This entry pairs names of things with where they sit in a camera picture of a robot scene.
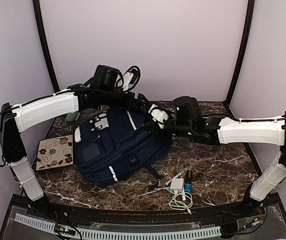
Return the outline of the black cylindrical stick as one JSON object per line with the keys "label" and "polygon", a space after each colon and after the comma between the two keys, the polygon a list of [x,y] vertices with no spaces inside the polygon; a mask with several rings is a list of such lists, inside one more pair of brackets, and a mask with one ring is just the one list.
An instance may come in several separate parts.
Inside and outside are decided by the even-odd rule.
{"label": "black cylindrical stick", "polygon": [[192,170],[188,170],[186,172],[186,176],[185,176],[185,183],[191,185],[192,184],[192,176],[193,176],[193,172]]}

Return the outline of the green ceramic bowl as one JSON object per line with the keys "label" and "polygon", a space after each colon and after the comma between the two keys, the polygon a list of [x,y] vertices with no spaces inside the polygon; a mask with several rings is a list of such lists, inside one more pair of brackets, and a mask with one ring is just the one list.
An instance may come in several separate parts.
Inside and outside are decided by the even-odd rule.
{"label": "green ceramic bowl", "polygon": [[68,113],[65,118],[65,121],[68,123],[75,122],[78,120],[79,116],[80,116],[79,112]]}

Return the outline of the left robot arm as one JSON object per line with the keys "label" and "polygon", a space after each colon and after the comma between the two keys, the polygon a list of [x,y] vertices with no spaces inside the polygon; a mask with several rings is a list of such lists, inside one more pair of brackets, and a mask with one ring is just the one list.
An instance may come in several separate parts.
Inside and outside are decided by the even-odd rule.
{"label": "left robot arm", "polygon": [[94,76],[84,84],[74,84],[25,103],[2,105],[0,168],[11,168],[28,199],[34,202],[34,211],[42,218],[49,218],[53,214],[53,206],[47,203],[48,198],[31,167],[21,133],[62,115],[99,106],[141,110],[143,104],[132,92],[140,78],[141,71],[136,65],[129,67],[125,73],[114,67],[99,65]]}

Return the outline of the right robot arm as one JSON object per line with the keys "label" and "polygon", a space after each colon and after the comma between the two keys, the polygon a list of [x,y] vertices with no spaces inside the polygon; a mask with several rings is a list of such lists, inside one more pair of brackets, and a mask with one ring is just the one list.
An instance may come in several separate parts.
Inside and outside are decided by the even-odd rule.
{"label": "right robot arm", "polygon": [[265,143],[280,147],[275,160],[249,187],[243,202],[238,205],[241,216],[250,216],[256,211],[257,204],[286,178],[286,112],[281,116],[254,119],[234,118],[225,113],[202,115],[197,100],[189,96],[175,99],[173,105],[174,113],[156,104],[143,104],[163,134],[206,145]]}

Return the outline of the white power adapter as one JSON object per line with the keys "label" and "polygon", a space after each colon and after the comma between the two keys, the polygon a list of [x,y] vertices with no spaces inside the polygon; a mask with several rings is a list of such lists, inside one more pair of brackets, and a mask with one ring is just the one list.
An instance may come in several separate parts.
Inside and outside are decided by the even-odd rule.
{"label": "white power adapter", "polygon": [[170,183],[170,191],[172,192],[183,192],[184,179],[183,178],[174,178]]}

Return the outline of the green capped marker pen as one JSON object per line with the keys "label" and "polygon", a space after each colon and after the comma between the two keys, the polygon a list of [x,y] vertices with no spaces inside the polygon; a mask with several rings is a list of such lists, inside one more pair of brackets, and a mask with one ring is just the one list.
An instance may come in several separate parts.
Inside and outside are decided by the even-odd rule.
{"label": "green capped marker pen", "polygon": [[180,173],[178,173],[175,177],[173,177],[171,180],[169,180],[168,182],[166,182],[165,183],[165,187],[168,187],[168,186],[170,186],[171,185],[171,183],[172,183],[172,181],[174,180],[174,179],[179,179],[179,178],[182,178],[182,175],[184,174],[184,172],[182,171],[182,172],[180,172]]}

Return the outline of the left black frame post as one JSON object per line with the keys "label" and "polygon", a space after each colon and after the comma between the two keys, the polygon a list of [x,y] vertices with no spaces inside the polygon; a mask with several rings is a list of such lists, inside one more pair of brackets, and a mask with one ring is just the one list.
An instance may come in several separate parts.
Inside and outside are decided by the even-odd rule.
{"label": "left black frame post", "polygon": [[32,0],[33,2],[33,9],[34,9],[34,15],[35,15],[35,20],[36,20],[36,25],[37,25],[37,30],[38,30],[38,35],[39,35],[39,40],[43,52],[43,57],[46,63],[47,71],[50,77],[50,81],[53,87],[54,92],[59,92],[60,87],[58,84],[58,80],[55,74],[48,42],[47,42],[47,37],[45,33],[45,25],[44,25],[44,20],[43,20],[43,15],[42,15],[42,10],[41,10],[41,1],[40,0]]}

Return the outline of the floral pattern notebook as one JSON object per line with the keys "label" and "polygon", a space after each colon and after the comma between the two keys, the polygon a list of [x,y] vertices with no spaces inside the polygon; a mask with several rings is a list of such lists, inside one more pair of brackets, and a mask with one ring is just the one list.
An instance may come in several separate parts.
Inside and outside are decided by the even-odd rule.
{"label": "floral pattern notebook", "polygon": [[43,139],[39,142],[36,171],[65,168],[74,164],[72,134]]}

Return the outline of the black frame post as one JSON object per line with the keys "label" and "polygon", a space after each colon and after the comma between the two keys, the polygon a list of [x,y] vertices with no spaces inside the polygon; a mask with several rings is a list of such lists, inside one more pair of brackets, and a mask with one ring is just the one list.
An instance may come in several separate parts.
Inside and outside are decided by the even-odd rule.
{"label": "black frame post", "polygon": [[244,20],[244,26],[243,26],[239,51],[238,51],[233,75],[231,78],[231,82],[229,85],[229,89],[228,89],[225,101],[223,102],[226,108],[229,108],[231,105],[231,102],[232,102],[232,99],[233,99],[233,96],[236,90],[236,86],[239,80],[241,68],[243,65],[243,61],[244,61],[244,57],[245,57],[245,53],[247,49],[248,39],[250,35],[252,18],[253,18],[253,13],[254,13],[254,6],[255,6],[255,0],[247,1],[247,8],[246,8],[246,14],[245,14],[245,20]]}
{"label": "black frame post", "polygon": [[59,92],[60,87],[58,84],[58,80],[55,74],[48,42],[47,42],[47,37],[45,33],[45,25],[44,25],[44,20],[43,20],[43,15],[42,15],[42,10],[41,10],[41,1],[40,0],[32,0],[33,2],[33,9],[34,9],[34,15],[35,15],[35,20],[36,20],[36,25],[37,25],[37,30],[38,30],[38,35],[39,35],[39,40],[43,52],[43,57],[46,63],[47,71],[50,77],[50,81],[53,87],[54,92]]}

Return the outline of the right black frame post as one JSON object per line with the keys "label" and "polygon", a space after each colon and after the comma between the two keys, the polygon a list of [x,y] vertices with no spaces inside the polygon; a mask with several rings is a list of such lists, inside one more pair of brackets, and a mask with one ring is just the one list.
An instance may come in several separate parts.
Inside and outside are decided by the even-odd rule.
{"label": "right black frame post", "polygon": [[250,35],[252,18],[253,18],[253,13],[254,13],[254,6],[255,6],[255,0],[247,1],[247,8],[246,8],[246,14],[245,14],[245,20],[244,20],[244,26],[243,26],[239,51],[238,51],[233,75],[231,78],[231,82],[229,85],[229,89],[228,89],[225,101],[223,102],[226,108],[229,108],[231,105],[231,102],[232,102],[232,99],[233,99],[233,96],[236,90],[236,86],[239,80],[241,68],[243,65],[243,61],[244,61],[244,57],[245,57],[245,53],[247,49],[248,39]]}

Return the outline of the blue eraser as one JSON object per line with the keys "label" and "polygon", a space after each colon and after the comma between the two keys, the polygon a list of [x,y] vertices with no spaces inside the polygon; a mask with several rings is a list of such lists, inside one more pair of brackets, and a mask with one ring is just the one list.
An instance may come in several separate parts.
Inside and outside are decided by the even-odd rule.
{"label": "blue eraser", "polygon": [[192,185],[190,183],[186,183],[184,185],[184,190],[185,190],[186,193],[191,193]]}

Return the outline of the black curved front rail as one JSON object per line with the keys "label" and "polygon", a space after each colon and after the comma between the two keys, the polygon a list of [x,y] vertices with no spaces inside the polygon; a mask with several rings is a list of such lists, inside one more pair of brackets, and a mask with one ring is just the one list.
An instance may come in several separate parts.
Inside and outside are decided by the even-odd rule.
{"label": "black curved front rail", "polygon": [[56,219],[72,225],[89,226],[94,222],[120,225],[168,225],[195,223],[200,226],[215,225],[236,230],[236,225],[242,220],[259,218],[264,220],[268,213],[267,207],[278,205],[280,217],[285,220],[284,209],[277,193],[267,197],[260,207],[247,216],[239,213],[241,202],[230,204],[192,208],[191,213],[179,210],[111,210],[92,208],[89,205],[75,200],[68,200],[65,204],[49,202],[51,209],[55,210]]}

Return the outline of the navy blue student backpack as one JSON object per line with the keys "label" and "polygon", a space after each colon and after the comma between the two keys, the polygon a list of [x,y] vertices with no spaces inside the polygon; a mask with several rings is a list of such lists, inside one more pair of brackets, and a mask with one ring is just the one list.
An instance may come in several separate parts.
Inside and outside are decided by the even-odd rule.
{"label": "navy blue student backpack", "polygon": [[145,167],[161,179],[151,164],[169,152],[172,139],[150,132],[146,122],[142,112],[111,107],[78,126],[75,160],[82,177],[102,188]]}

